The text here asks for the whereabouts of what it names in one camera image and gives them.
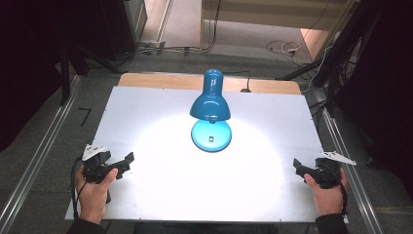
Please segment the person's right hand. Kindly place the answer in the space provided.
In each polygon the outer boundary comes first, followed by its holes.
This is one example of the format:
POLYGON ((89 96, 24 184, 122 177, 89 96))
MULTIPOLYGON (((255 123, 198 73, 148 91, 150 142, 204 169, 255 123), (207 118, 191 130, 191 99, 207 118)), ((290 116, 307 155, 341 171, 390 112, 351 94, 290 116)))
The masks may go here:
POLYGON ((344 198, 340 185, 329 189, 322 189, 310 175, 305 175, 304 179, 313 191, 319 215, 340 214, 342 212, 344 198))

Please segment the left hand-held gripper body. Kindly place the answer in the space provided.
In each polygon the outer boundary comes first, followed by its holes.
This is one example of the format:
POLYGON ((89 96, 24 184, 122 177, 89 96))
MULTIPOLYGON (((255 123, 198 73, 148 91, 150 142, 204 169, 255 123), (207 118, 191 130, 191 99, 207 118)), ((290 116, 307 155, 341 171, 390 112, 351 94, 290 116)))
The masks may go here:
POLYGON ((102 183, 110 172, 106 161, 111 153, 103 146, 87 144, 82 156, 84 177, 89 183, 102 183))

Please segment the wooden desk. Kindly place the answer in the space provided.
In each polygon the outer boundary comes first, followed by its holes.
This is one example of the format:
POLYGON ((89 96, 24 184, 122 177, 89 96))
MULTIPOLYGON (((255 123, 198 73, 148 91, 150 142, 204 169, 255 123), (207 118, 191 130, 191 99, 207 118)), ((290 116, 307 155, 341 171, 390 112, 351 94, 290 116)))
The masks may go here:
POLYGON ((300 28, 312 59, 342 31, 360 0, 221 0, 224 21, 300 28))

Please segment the person's left hand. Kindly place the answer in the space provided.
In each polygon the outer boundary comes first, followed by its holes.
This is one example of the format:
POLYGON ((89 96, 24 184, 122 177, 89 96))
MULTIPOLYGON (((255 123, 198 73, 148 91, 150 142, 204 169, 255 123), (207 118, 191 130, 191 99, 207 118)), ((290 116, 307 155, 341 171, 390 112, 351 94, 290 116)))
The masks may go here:
POLYGON ((81 166, 75 175, 76 190, 81 206, 80 218, 94 224, 100 224, 105 214, 107 191, 115 180, 117 169, 111 170, 99 183, 88 183, 84 178, 84 167, 81 166))

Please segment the aluminium floor rail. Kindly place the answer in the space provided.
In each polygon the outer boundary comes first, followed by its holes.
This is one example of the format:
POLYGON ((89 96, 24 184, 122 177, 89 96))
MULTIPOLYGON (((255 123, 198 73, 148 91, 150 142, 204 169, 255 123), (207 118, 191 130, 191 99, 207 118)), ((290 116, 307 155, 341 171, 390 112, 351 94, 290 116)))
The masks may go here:
POLYGON ((29 190, 39 174, 45 160, 47 159, 55 139, 73 105, 76 96, 78 95, 78 90, 81 83, 81 76, 75 75, 70 83, 71 96, 64 105, 57 109, 52 123, 43 135, 42 140, 37 146, 28 166, 23 171, 19 182, 12 190, 9 198, 6 200, 5 207, 1 210, 0 214, 0 234, 9 233, 21 206, 24 203, 24 200, 26 199, 29 190))
MULTIPOLYGON (((351 159, 352 156, 347 149, 335 118, 332 118, 327 111, 326 98, 316 97, 318 113, 316 114, 315 123, 322 149, 324 151, 335 150, 345 157, 351 159)), ((359 220, 364 224, 365 234, 385 234, 384 229, 375 214, 374 208, 370 201, 367 191, 364 188, 361 177, 358 174, 356 166, 344 165, 349 183, 350 183, 350 206, 348 219, 351 225, 359 220)))

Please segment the dark cabinet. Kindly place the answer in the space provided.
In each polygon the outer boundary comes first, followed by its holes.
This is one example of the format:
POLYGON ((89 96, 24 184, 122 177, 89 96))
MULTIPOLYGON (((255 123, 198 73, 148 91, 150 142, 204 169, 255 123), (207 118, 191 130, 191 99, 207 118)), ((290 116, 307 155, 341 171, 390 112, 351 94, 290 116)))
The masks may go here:
POLYGON ((135 51, 148 20, 144 0, 100 0, 108 31, 108 57, 116 60, 135 51))

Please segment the black metal stand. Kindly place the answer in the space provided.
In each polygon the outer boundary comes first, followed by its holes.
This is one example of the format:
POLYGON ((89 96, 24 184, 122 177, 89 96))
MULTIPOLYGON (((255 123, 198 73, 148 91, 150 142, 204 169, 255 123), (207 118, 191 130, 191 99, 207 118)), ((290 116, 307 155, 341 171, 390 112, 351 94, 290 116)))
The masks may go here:
POLYGON ((120 70, 115 65, 112 65, 80 44, 61 45, 59 47, 59 55, 61 75, 61 106, 67 104, 68 100, 71 98, 69 64, 72 64, 77 74, 87 75, 89 73, 89 68, 86 65, 85 57, 88 57, 114 73, 124 73, 123 70, 120 70))

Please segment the black curtain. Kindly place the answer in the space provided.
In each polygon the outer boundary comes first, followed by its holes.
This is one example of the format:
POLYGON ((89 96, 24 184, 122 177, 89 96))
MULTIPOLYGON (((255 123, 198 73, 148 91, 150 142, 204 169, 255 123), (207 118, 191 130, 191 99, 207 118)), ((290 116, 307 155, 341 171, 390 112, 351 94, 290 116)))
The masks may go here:
POLYGON ((68 59, 89 68, 75 30, 92 0, 0 0, 0 152, 9 147, 43 103, 66 88, 68 59))
POLYGON ((381 16, 335 101, 370 139, 370 156, 413 195, 413 0, 375 1, 381 16))

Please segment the black tripod stand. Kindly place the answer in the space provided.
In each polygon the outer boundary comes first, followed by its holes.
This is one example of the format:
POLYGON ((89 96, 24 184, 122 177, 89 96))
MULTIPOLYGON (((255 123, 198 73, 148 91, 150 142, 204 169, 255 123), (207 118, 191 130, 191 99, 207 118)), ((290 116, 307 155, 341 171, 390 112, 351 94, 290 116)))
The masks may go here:
POLYGON ((333 116, 334 96, 339 85, 341 64, 350 56, 358 40, 372 31, 380 14, 380 0, 360 0, 336 41, 323 51, 322 58, 280 77, 279 81, 291 81, 316 68, 317 74, 309 85, 317 90, 328 83, 324 108, 333 116))

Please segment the blue desk lamp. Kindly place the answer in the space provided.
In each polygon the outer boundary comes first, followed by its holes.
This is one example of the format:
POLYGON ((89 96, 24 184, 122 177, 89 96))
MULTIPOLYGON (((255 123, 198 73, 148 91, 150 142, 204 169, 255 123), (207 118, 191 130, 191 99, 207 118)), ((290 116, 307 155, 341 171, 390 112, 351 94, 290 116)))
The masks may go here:
POLYGON ((222 95, 224 75, 218 69, 204 74, 202 93, 190 109, 197 119, 191 130, 194 144, 206 152, 218 152, 226 148, 232 139, 227 120, 231 118, 229 105, 222 95))

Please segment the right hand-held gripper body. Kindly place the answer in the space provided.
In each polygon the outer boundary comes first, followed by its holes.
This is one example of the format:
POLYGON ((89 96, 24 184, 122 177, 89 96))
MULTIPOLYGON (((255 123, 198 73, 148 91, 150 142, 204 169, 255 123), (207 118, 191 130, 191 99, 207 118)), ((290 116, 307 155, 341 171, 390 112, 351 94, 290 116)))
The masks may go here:
POLYGON ((355 166, 357 162, 349 159, 338 152, 321 152, 316 159, 317 184, 323 189, 329 189, 337 186, 341 181, 340 168, 341 164, 355 166))

